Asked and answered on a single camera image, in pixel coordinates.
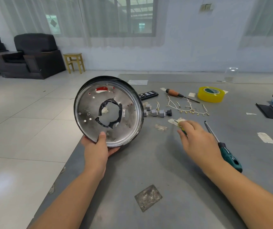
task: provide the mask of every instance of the yellow stool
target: yellow stool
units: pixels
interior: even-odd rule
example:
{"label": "yellow stool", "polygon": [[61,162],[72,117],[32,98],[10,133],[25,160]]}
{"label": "yellow stool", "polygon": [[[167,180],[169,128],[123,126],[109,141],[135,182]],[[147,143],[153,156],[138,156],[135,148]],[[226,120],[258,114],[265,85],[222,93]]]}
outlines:
{"label": "yellow stool", "polygon": [[70,65],[72,66],[72,70],[75,71],[74,66],[73,66],[73,62],[77,62],[77,65],[78,65],[78,68],[79,68],[79,73],[82,73],[80,65],[82,65],[83,71],[85,71],[85,65],[83,65],[83,59],[82,59],[81,54],[82,53],[79,53],[79,54],[76,54],[76,53],[63,54],[67,69],[68,69],[70,74],[71,74]]}

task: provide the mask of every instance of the white tile floor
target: white tile floor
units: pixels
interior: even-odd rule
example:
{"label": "white tile floor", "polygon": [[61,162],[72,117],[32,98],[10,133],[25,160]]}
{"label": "white tile floor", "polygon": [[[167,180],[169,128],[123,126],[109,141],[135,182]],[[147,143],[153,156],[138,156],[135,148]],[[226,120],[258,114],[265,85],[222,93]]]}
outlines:
{"label": "white tile floor", "polygon": [[93,77],[121,73],[127,72],[0,77],[0,229],[28,226],[80,140],[73,115],[79,88]]}

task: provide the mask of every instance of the clear plastic container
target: clear plastic container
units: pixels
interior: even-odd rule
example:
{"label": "clear plastic container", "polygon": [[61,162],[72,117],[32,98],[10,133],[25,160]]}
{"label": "clear plastic container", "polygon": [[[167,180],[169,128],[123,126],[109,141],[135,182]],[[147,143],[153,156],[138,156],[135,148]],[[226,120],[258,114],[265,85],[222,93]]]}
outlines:
{"label": "clear plastic container", "polygon": [[223,83],[233,83],[235,76],[238,74],[238,68],[236,67],[229,67],[226,69],[224,73],[224,80]]}

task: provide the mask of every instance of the forearm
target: forearm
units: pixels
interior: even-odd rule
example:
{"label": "forearm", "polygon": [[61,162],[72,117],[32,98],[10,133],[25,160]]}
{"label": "forearm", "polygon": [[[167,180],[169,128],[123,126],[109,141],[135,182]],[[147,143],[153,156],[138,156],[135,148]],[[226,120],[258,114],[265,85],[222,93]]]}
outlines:
{"label": "forearm", "polygon": [[273,228],[273,194],[227,162],[207,172],[207,176],[231,202],[248,228]]}
{"label": "forearm", "polygon": [[79,228],[100,178],[101,173],[85,170],[46,209],[31,229]]}

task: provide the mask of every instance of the green screwdriver handle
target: green screwdriver handle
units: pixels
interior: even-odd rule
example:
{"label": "green screwdriver handle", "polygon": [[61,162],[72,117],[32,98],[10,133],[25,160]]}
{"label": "green screwdriver handle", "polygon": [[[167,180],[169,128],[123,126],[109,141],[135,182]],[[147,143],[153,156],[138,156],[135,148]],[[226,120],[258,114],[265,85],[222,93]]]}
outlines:
{"label": "green screwdriver handle", "polygon": [[218,147],[220,149],[222,158],[232,165],[238,172],[242,172],[242,166],[240,162],[230,153],[230,151],[227,149],[226,144],[222,142],[218,142]]}

